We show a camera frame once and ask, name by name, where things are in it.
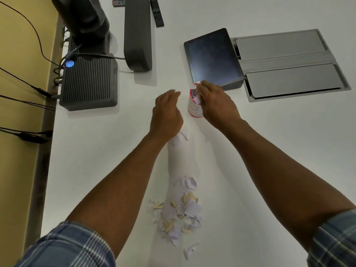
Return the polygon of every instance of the person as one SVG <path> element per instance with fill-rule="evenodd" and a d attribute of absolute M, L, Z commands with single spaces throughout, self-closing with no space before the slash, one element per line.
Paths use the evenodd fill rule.
<path fill-rule="evenodd" d="M 253 130 L 219 86 L 202 81 L 197 88 L 205 119 L 236 148 L 268 207 L 309 252 L 308 265 L 356 266 L 355 205 Z M 179 95 L 170 90 L 156 99 L 149 132 L 138 146 L 15 266 L 115 266 L 154 162 L 183 125 Z"/>

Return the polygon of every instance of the tablet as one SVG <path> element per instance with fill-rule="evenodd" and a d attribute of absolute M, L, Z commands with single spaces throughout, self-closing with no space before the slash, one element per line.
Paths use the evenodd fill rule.
<path fill-rule="evenodd" d="M 224 86 L 243 77 L 226 28 L 184 43 L 193 81 L 207 80 Z"/>

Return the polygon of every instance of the yellow wall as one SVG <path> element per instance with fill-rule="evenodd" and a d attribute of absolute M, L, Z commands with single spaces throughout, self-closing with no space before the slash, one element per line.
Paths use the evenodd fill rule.
<path fill-rule="evenodd" d="M 1 0 L 23 13 L 35 26 L 44 54 L 52 59 L 57 12 L 51 0 Z M 47 89 L 50 63 L 40 52 L 31 25 L 0 4 L 0 67 Z M 0 71 L 0 94 L 44 103 L 26 84 Z M 43 110 L 0 98 L 0 127 L 38 132 Z M 23 253 L 38 145 L 0 132 L 0 262 L 12 266 Z"/>

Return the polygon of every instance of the person's left hand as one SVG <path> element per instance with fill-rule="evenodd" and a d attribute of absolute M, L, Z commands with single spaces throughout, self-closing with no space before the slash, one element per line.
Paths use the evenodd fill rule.
<path fill-rule="evenodd" d="M 183 118 L 177 109 L 180 92 L 169 90 L 156 98 L 149 134 L 166 144 L 174 138 L 183 125 Z"/>

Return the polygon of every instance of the rolled-up sleeve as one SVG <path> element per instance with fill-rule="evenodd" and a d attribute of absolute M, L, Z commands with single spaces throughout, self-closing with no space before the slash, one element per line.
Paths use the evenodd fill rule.
<path fill-rule="evenodd" d="M 109 245 L 92 229 L 65 221 L 38 239 L 15 267 L 114 267 Z"/>
<path fill-rule="evenodd" d="M 356 266 L 356 210 L 322 224 L 314 235 L 308 266 Z"/>

